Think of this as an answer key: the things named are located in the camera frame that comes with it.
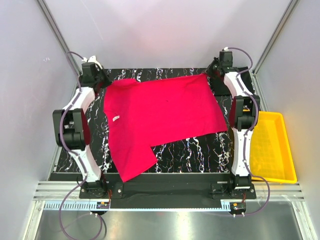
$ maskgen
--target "white label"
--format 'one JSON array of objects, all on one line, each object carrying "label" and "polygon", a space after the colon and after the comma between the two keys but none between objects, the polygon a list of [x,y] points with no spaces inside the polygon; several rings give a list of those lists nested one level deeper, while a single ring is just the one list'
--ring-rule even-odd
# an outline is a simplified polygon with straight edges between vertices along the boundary
[{"label": "white label", "polygon": [[114,122],[115,120],[119,119],[120,116],[115,116],[114,118],[112,118],[112,121]]}]

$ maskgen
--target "cable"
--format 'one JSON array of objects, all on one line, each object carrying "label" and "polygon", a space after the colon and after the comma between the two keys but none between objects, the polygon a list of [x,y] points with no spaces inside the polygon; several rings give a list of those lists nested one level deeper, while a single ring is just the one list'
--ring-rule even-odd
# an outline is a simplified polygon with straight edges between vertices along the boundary
[{"label": "cable", "polygon": [[[242,86],[240,80],[238,79],[238,76],[239,76],[240,74],[243,74],[243,73],[245,73],[245,72],[248,72],[248,71],[253,67],[254,62],[253,62],[251,56],[249,55],[249,53],[247,53],[245,50],[243,50],[243,49],[241,49],[241,48],[238,48],[238,47],[228,47],[228,49],[234,49],[234,50],[241,51],[241,52],[243,52],[244,54],[246,54],[247,57],[250,59],[250,63],[251,63],[250,67],[249,67],[248,69],[245,69],[245,70],[243,70],[243,71],[238,72],[238,74],[235,76],[235,77],[236,77],[236,80],[237,80],[237,82],[238,82],[238,84],[239,84],[239,86],[240,86],[240,88],[244,91],[244,87]],[[244,166],[245,166],[246,170],[247,170],[248,173],[250,174],[250,176],[253,177],[253,178],[258,178],[258,179],[263,180],[263,181],[265,182],[267,188],[268,188],[268,195],[267,195],[266,201],[265,201],[265,203],[262,205],[262,207],[260,207],[258,210],[254,211],[254,212],[250,212],[250,213],[245,214],[246,216],[252,216],[252,215],[255,215],[255,214],[261,212],[261,211],[266,207],[266,205],[268,204],[269,199],[270,199],[271,191],[270,191],[270,185],[269,185],[268,181],[267,181],[264,177],[262,177],[262,176],[253,175],[253,173],[250,171],[250,168],[249,168],[249,166],[248,166],[248,164],[247,164],[247,160],[246,160],[246,142],[247,142],[247,136],[248,136],[248,132],[251,131],[252,129],[254,129],[255,125],[256,125],[257,122],[258,122],[259,108],[258,108],[257,101],[254,99],[254,97],[253,97],[252,95],[250,95],[250,94],[249,94],[248,92],[246,92],[246,91],[245,91],[244,93],[245,93],[245,94],[252,100],[252,102],[253,102],[253,105],[254,105],[254,107],[255,107],[255,116],[254,116],[254,122],[253,122],[252,126],[251,126],[249,129],[247,129],[247,130],[245,131],[245,133],[244,133],[243,163],[244,163]]]},{"label": "cable", "polygon": [[[81,55],[79,55],[78,53],[73,52],[73,51],[68,51],[66,54],[75,54],[75,55],[77,55],[78,57],[80,57],[81,59],[84,59]],[[65,201],[67,200],[67,198],[68,198],[77,188],[81,187],[81,186],[87,181],[87,178],[88,178],[87,168],[86,168],[86,166],[84,165],[84,162],[82,161],[80,155],[79,155],[78,153],[76,153],[75,151],[72,151],[72,150],[67,146],[67,144],[66,144],[66,142],[65,142],[65,140],[64,140],[64,137],[63,137],[63,132],[64,132],[64,131],[63,131],[63,129],[64,129],[64,120],[65,120],[65,118],[66,118],[66,115],[67,115],[68,111],[72,108],[72,106],[76,103],[76,101],[78,100],[78,98],[80,97],[80,95],[81,95],[81,93],[82,93],[82,88],[81,88],[81,84],[80,84],[79,79],[77,78],[76,81],[77,81],[77,85],[78,85],[78,87],[79,87],[79,92],[78,92],[77,95],[74,97],[74,99],[73,99],[73,101],[71,102],[71,104],[64,110],[64,112],[63,112],[63,114],[62,114],[62,116],[61,116],[60,124],[59,124],[60,141],[61,141],[61,144],[62,144],[63,148],[64,148],[67,152],[74,154],[75,157],[78,158],[78,160],[79,160],[79,162],[80,162],[80,164],[81,164],[81,166],[82,166],[82,168],[83,168],[83,171],[84,171],[84,179],[83,179],[83,181],[82,181],[81,183],[77,184],[73,189],[71,189],[70,192],[68,192],[68,193],[65,195],[65,197],[64,197],[64,199],[62,200],[61,205],[60,205],[60,207],[59,207],[59,211],[58,211],[58,215],[59,215],[59,218],[58,218],[58,219],[59,219],[60,228],[61,228],[62,232],[64,233],[64,235],[65,235],[68,239],[70,239],[70,240],[77,240],[77,239],[76,239],[76,238],[73,238],[72,236],[70,236],[70,235],[66,232],[66,229],[65,229],[65,227],[64,227],[64,225],[63,225],[63,223],[62,223],[62,218],[61,218],[62,207],[63,207]],[[95,214],[95,217],[98,217],[99,220],[100,220],[100,229],[99,229],[98,233],[97,233],[93,238],[91,238],[90,240],[95,240],[95,239],[97,239],[97,238],[99,237],[100,233],[102,232],[102,227],[103,227],[103,225],[104,225],[104,224],[103,224],[103,219],[102,219],[102,217],[101,217],[100,215]]]}]

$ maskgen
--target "yellow bin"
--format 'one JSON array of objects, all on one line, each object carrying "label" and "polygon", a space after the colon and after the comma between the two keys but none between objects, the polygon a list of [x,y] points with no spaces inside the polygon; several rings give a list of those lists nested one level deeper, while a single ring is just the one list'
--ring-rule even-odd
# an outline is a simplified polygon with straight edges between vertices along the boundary
[{"label": "yellow bin", "polygon": [[284,117],[278,112],[260,111],[253,130],[250,169],[267,181],[295,184],[297,182]]}]

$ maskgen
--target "gray wall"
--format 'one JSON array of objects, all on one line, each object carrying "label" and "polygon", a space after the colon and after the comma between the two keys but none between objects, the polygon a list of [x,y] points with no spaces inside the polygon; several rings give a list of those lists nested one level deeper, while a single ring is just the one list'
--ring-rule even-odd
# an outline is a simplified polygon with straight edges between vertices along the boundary
[{"label": "gray wall", "polygon": [[197,68],[226,46],[257,62],[290,0],[46,2],[70,49],[97,54],[105,68]]},{"label": "gray wall", "polygon": [[300,1],[258,72],[269,111],[284,115],[298,181],[320,236],[320,1]]},{"label": "gray wall", "polygon": [[0,239],[16,240],[52,163],[52,112],[75,76],[35,0],[0,3]]}]

